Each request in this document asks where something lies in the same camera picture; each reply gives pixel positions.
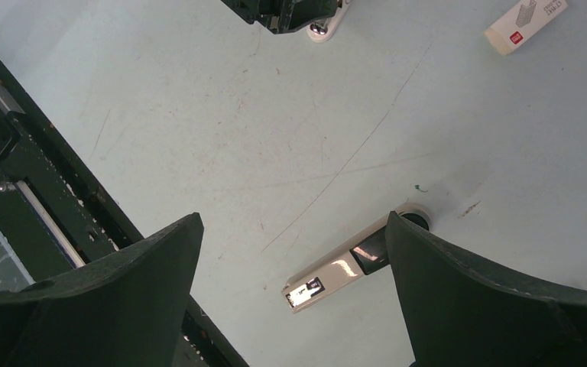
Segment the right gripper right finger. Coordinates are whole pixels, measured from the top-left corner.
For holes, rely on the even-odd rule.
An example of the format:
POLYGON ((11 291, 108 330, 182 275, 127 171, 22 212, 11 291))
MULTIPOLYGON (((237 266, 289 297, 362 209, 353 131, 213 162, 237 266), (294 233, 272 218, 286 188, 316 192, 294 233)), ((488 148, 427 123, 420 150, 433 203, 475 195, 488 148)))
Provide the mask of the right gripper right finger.
POLYGON ((397 213, 385 239, 416 366, 587 366, 587 291, 453 245, 397 213))

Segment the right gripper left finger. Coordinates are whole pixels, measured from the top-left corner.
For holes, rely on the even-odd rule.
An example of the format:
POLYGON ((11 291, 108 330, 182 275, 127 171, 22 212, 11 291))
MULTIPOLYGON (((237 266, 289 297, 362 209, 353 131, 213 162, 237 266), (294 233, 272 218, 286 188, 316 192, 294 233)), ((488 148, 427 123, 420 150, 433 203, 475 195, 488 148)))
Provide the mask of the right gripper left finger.
POLYGON ((204 226, 152 236, 19 292, 0 291, 0 366, 169 366, 204 226))

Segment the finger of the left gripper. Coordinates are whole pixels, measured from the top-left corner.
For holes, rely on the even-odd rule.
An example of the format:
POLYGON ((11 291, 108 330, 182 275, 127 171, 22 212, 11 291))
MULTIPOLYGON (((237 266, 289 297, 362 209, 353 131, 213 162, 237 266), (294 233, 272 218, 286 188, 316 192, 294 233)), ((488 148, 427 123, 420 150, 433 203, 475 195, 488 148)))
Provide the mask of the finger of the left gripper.
POLYGON ((336 15, 337 0, 222 0, 247 24, 259 23, 272 34, 296 32, 336 15))

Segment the pink stapler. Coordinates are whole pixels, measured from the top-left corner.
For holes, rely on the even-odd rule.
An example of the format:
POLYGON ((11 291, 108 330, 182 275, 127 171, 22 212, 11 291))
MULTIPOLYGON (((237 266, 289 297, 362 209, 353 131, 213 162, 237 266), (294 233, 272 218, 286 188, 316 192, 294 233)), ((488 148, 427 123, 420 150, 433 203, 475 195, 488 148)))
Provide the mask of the pink stapler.
POLYGON ((337 31, 341 20, 351 5, 351 2, 351 0, 338 1, 338 7, 334 16, 320 19, 310 24, 306 29, 309 38, 318 44, 327 42, 337 31))

